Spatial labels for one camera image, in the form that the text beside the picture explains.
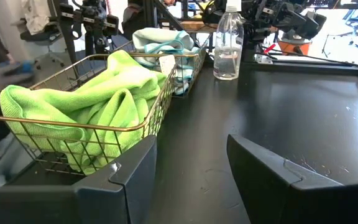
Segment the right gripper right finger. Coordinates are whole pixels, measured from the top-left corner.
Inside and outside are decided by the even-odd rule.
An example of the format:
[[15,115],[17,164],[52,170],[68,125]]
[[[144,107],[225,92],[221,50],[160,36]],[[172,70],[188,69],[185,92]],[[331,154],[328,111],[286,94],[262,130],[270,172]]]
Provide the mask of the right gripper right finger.
[[242,136],[227,157],[251,224],[358,224],[358,184],[344,185]]

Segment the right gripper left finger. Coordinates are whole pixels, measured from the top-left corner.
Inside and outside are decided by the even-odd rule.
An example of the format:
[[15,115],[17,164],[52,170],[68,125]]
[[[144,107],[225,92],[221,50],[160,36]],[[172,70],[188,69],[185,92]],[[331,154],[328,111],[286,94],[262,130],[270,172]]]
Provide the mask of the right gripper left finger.
[[141,224],[156,160],[157,138],[150,135],[72,184],[0,187],[0,224]]

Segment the orange bucket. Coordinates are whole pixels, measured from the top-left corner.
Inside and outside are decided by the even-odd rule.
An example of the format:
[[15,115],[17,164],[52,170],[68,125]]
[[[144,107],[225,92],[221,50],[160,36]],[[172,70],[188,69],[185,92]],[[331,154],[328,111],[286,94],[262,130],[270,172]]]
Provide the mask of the orange bucket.
[[278,45],[284,55],[289,53],[308,55],[311,43],[312,41],[310,40],[278,40]]

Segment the clear spray bottle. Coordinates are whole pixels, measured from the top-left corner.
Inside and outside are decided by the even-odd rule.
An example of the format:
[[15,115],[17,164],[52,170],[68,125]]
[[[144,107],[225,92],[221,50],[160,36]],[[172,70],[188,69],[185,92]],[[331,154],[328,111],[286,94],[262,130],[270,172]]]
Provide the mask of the clear spray bottle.
[[241,0],[227,0],[217,27],[213,74],[219,80],[234,80],[239,76],[244,41],[241,9]]

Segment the black table mat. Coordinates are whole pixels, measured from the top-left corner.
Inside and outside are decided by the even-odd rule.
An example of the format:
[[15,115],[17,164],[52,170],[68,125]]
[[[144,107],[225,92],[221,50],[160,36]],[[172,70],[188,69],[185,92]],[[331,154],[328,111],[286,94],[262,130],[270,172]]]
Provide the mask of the black table mat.
[[227,157],[242,136],[344,185],[358,184],[358,76],[243,65],[221,81],[206,65],[174,98],[158,134],[147,224],[251,224]]

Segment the white cloth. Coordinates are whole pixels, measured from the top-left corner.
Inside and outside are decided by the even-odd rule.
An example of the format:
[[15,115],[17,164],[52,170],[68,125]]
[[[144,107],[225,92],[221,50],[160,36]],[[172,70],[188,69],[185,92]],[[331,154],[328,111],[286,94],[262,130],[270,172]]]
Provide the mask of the white cloth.
[[30,34],[43,32],[52,16],[48,0],[21,0],[21,7]]

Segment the black clamp device silver rail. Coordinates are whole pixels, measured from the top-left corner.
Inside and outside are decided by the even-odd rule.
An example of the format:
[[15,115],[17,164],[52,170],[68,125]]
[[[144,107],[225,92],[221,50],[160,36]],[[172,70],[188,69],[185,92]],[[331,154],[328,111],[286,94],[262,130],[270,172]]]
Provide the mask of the black clamp device silver rail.
[[68,28],[71,40],[85,37],[85,55],[107,54],[108,40],[118,35],[119,18],[107,13],[105,0],[82,0],[60,4],[60,21]]

